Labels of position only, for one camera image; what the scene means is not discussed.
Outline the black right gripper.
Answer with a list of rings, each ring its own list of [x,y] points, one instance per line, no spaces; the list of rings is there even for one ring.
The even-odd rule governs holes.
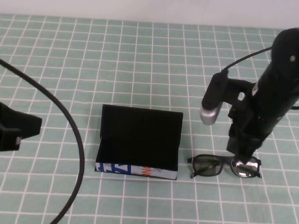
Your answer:
[[[226,150],[245,165],[254,151],[271,134],[288,112],[289,103],[281,101],[232,100],[228,117],[232,119]]]

